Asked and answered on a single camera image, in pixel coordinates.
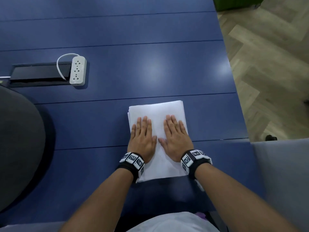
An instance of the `white paper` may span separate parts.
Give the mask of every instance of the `white paper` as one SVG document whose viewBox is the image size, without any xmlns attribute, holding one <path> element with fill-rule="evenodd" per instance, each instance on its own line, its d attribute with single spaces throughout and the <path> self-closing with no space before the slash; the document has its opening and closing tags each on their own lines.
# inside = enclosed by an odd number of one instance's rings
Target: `white paper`
<svg viewBox="0 0 309 232">
<path fill-rule="evenodd" d="M 158 138 L 166 139 L 163 121 L 166 115 L 175 115 L 177 121 L 183 121 L 187 130 L 186 118 L 184 115 L 183 102 L 174 101 L 167 103 L 158 103 L 150 105 L 138 105 L 129 107 L 129 125 L 130 130 L 133 124 L 136 124 L 138 117 L 147 116 L 152 121 L 152 135 Z M 156 151 L 148 164 L 145 164 L 144 173 L 139 179 L 139 182 L 148 181 L 157 178 L 179 177 L 187 175 L 187 173 L 180 166 L 171 160 L 164 152 L 163 147 L 157 141 Z"/>
</svg>

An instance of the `power cord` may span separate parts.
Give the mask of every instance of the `power cord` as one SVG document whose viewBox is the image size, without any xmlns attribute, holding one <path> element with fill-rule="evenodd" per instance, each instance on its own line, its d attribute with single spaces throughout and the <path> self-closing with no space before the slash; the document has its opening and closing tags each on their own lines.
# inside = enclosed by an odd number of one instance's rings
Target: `power cord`
<svg viewBox="0 0 309 232">
<path fill-rule="evenodd" d="M 64 55 L 61 55 L 58 59 L 57 59 L 57 63 L 56 63 L 56 66 L 57 66 L 57 69 L 58 69 L 58 72 L 59 74 L 61 75 L 61 77 L 66 81 L 66 79 L 64 78 L 64 76 L 62 75 L 60 69 L 59 69 L 59 66 L 58 66 L 58 62 L 59 62 L 59 59 L 64 57 L 64 56 L 67 56 L 67 55 L 75 55 L 75 56 L 79 56 L 79 54 L 74 54 L 74 53 L 69 53 L 69 54 L 64 54 Z"/>
</svg>

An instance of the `extension cord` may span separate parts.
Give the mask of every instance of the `extension cord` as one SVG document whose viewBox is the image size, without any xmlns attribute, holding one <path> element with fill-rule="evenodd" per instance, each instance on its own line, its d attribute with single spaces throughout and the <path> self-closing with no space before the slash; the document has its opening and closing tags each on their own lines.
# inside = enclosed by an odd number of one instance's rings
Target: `extension cord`
<svg viewBox="0 0 309 232">
<path fill-rule="evenodd" d="M 67 55 L 76 55 L 76 57 L 74 57 L 72 60 L 70 84 L 73 86 L 83 86 L 86 80 L 87 60 L 85 59 L 85 57 L 80 56 L 79 54 L 64 54 L 57 59 L 56 66 L 60 76 L 66 81 L 65 77 L 62 75 L 59 69 L 58 62 L 60 58 Z"/>
</svg>

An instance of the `table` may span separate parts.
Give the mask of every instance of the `table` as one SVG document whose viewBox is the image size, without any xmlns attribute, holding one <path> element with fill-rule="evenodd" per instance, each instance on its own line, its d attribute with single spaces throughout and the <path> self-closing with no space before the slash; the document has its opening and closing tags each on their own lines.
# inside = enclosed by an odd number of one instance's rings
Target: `table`
<svg viewBox="0 0 309 232">
<path fill-rule="evenodd" d="M 88 61 L 82 88 L 15 89 L 50 114 L 56 146 L 41 182 L 1 223 L 67 220 L 126 152 L 129 106 L 175 100 L 195 148 L 264 196 L 212 0 L 4 0 L 0 32 L 0 76 L 65 53 Z M 207 210 L 184 176 L 132 186 L 122 213 Z"/>
</svg>

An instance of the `person's left hand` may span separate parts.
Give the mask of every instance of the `person's left hand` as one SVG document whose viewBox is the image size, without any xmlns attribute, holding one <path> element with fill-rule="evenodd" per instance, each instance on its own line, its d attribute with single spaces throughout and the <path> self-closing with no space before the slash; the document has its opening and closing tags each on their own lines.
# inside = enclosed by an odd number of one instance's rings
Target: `person's left hand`
<svg viewBox="0 0 309 232">
<path fill-rule="evenodd" d="M 145 164 L 149 163 L 155 154 L 157 136 L 152 136 L 151 120 L 147 121 L 147 116 L 137 118 L 137 124 L 132 126 L 131 138 L 128 144 L 128 152 L 140 154 Z"/>
</svg>

